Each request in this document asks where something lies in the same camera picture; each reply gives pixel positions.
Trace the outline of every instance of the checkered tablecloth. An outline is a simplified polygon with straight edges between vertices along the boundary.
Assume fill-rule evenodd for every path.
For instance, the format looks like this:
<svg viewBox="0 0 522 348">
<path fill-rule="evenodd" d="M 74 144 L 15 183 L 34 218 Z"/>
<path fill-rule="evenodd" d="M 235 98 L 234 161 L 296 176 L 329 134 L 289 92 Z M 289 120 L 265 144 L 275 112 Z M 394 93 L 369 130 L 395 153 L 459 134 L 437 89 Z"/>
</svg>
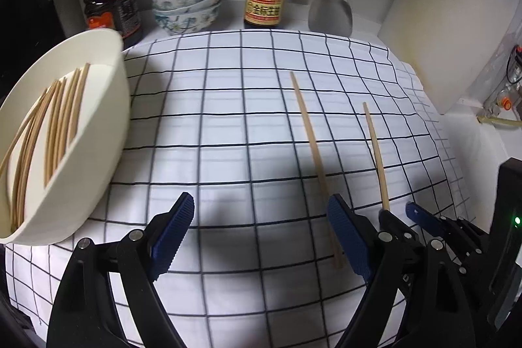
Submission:
<svg viewBox="0 0 522 348">
<path fill-rule="evenodd" d="M 155 283 L 188 347 L 333 347 L 365 287 L 333 267 L 325 206 L 289 72 L 306 101 L 332 193 L 378 228 L 367 102 L 391 210 L 414 200 L 473 219 L 462 172 L 412 68 L 383 46 L 313 33 L 186 35 L 125 53 L 129 137 L 100 204 L 71 238 L 7 248 L 11 302 L 45 339 L 52 301 L 80 238 L 116 241 L 189 192 L 191 228 Z M 425 241 L 429 235 L 421 232 Z M 114 296 L 129 341 L 141 342 L 119 275 Z M 383 335 L 405 303 L 398 294 Z"/>
</svg>

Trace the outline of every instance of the black cable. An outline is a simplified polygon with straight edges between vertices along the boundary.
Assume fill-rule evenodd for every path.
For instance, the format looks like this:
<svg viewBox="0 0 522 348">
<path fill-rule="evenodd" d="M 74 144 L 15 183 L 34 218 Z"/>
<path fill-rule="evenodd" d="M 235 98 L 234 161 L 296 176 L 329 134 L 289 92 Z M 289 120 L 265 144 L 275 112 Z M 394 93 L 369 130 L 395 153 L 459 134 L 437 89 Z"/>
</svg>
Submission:
<svg viewBox="0 0 522 348">
<path fill-rule="evenodd" d="M 513 49 L 511 50 L 511 53 L 510 53 L 510 57 L 507 60 L 507 64 L 506 64 L 506 78 L 507 78 L 508 83 L 510 83 L 510 84 L 517 84 L 518 82 L 520 82 L 522 80 L 522 75 L 521 75 L 516 81 L 512 82 L 510 80 L 510 74 L 509 74 L 511 60 L 512 60 L 513 54 L 515 53 L 517 48 L 518 48 L 518 45 L 515 45 L 513 47 Z M 519 67 L 519 69 L 520 69 L 520 71 L 522 73 L 522 61 L 520 60 L 520 58 L 518 58 L 518 55 L 515 57 L 515 61 L 516 61 L 517 65 L 518 65 L 518 67 Z"/>
</svg>

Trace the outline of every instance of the orange label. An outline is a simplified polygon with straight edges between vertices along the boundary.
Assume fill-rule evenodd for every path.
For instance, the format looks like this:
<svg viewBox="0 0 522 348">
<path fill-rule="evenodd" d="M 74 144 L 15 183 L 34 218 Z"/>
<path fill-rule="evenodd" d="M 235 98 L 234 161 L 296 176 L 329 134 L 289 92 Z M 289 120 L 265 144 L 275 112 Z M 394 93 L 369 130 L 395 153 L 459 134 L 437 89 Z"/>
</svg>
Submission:
<svg viewBox="0 0 522 348">
<path fill-rule="evenodd" d="M 261 26 L 273 26 L 281 21 L 283 0 L 246 0 L 245 20 Z"/>
<path fill-rule="evenodd" d="M 89 28 L 114 28 L 114 21 L 110 12 L 104 12 L 101 16 L 87 18 Z"/>
</svg>

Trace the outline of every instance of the blue gripper pad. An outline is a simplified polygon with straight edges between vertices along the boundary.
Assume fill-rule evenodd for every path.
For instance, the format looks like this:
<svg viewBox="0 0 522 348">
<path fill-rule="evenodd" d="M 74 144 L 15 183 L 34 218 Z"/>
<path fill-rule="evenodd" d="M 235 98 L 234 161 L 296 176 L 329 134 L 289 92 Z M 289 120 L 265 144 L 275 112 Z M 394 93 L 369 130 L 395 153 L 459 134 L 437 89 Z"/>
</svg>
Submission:
<svg viewBox="0 0 522 348">
<path fill-rule="evenodd" d="M 433 237 L 444 237 L 445 232 L 440 219 L 427 212 L 423 207 L 414 202 L 408 202 L 406 204 L 406 215 Z"/>
<path fill-rule="evenodd" d="M 369 235 L 372 234 L 371 229 L 373 229 L 375 234 L 377 233 L 375 228 L 366 217 L 353 213 L 340 195 L 333 195 L 328 200 L 327 216 L 354 273 L 362 276 L 366 283 L 370 282 L 374 275 L 371 263 L 373 243 L 371 242 L 371 237 L 365 238 L 358 231 L 358 227 L 360 228 L 361 224 L 363 224 L 363 228 L 360 230 L 369 231 Z"/>
<path fill-rule="evenodd" d="M 149 277 L 153 281 L 168 271 L 176 252 L 194 218 L 194 198 L 187 192 L 181 194 L 168 213 L 155 216 L 163 231 L 155 235 L 150 249 L 151 265 Z"/>
</svg>

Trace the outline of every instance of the white cutting board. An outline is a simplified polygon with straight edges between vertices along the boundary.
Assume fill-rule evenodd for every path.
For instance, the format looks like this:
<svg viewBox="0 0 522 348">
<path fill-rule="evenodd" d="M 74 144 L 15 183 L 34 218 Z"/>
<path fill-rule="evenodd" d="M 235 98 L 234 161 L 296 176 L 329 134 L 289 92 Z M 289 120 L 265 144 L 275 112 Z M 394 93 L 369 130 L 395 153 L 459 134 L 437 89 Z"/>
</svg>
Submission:
<svg viewBox="0 0 522 348">
<path fill-rule="evenodd" d="M 460 98 L 497 49 L 519 0 L 395 0 L 379 38 L 410 63 L 439 113 Z"/>
</svg>

